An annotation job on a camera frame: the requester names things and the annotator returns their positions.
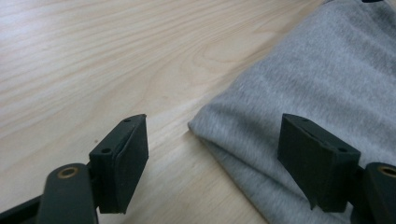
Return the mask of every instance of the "gray cloth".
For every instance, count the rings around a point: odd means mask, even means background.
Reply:
[[[349,223],[310,210],[276,159],[283,113],[313,120],[368,162],[396,162],[396,14],[328,1],[204,106],[191,130],[270,223]]]

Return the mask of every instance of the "gray fabric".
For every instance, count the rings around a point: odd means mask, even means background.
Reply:
[[[312,119],[361,151],[396,161],[396,14],[384,2],[328,1],[189,123],[270,223],[348,223],[309,209],[276,159],[283,113]]]

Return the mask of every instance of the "black object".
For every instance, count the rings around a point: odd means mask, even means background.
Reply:
[[[44,193],[0,214],[0,223],[97,223],[125,213],[149,158],[146,115],[120,122],[90,153],[88,165],[52,171]]]
[[[396,223],[396,167],[359,167],[361,153],[309,119],[284,114],[278,159],[311,204],[324,212],[354,206],[351,223]]]

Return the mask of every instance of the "light wood surface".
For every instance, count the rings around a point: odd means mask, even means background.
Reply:
[[[265,223],[187,122],[319,3],[1,1],[0,211],[145,113],[145,172],[101,223]]]

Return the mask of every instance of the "wooden table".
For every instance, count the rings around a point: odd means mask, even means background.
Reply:
[[[148,164],[101,223],[265,223],[187,122],[319,3],[1,1],[0,211],[145,113]]]

